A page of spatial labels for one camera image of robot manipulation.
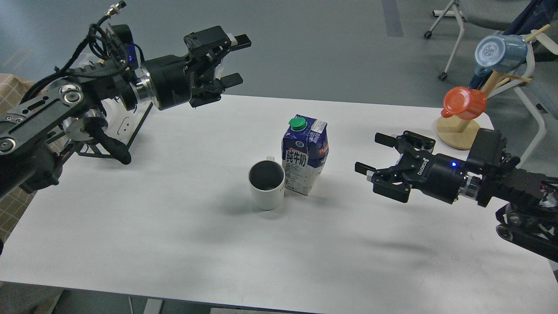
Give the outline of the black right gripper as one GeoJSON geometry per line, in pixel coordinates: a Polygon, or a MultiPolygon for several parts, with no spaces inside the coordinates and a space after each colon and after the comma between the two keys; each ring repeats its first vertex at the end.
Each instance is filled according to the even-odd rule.
{"type": "Polygon", "coordinates": [[[461,167],[463,161],[444,154],[433,155],[436,140],[406,130],[396,137],[376,133],[374,141],[395,148],[401,157],[397,174],[384,174],[369,165],[355,163],[355,172],[367,177],[373,184],[373,193],[402,203],[408,202],[413,188],[448,204],[458,198],[466,176],[461,167]]]}

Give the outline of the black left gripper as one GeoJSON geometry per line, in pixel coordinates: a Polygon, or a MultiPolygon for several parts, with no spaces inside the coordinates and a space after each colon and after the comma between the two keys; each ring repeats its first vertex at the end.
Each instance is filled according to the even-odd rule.
{"type": "Polygon", "coordinates": [[[246,34],[233,36],[214,26],[185,35],[184,43],[187,55],[166,55],[141,63],[142,96],[159,110],[217,102],[227,88],[243,83],[239,73],[216,78],[215,71],[227,53],[251,47],[246,34]]]}

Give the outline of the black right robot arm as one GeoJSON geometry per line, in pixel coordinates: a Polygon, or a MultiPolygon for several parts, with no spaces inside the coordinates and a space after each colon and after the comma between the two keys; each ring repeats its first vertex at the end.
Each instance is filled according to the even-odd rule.
{"type": "Polygon", "coordinates": [[[433,154],[436,141],[411,131],[398,137],[377,133],[374,140],[399,153],[396,165],[388,168],[355,163],[374,193],[406,203],[417,189],[448,204],[462,195],[481,207],[502,199],[507,205],[496,212],[499,237],[558,260],[557,178],[520,169],[520,158],[506,151],[500,131],[479,129],[466,160],[433,154]]]}

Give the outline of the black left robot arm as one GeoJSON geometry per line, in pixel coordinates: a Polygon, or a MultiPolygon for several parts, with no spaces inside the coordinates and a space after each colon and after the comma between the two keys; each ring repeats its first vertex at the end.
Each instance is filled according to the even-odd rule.
{"type": "Polygon", "coordinates": [[[127,25],[102,24],[126,6],[121,0],[96,23],[61,69],[35,83],[20,104],[1,115],[1,196],[19,187],[26,193],[58,184],[63,164],[84,144],[101,145],[122,164],[128,146],[108,136],[102,101],[118,98],[127,111],[148,102],[159,110],[217,102],[242,84],[238,73],[218,77],[232,51],[249,48],[245,34],[221,26],[187,34],[184,56],[145,60],[127,25]]]}

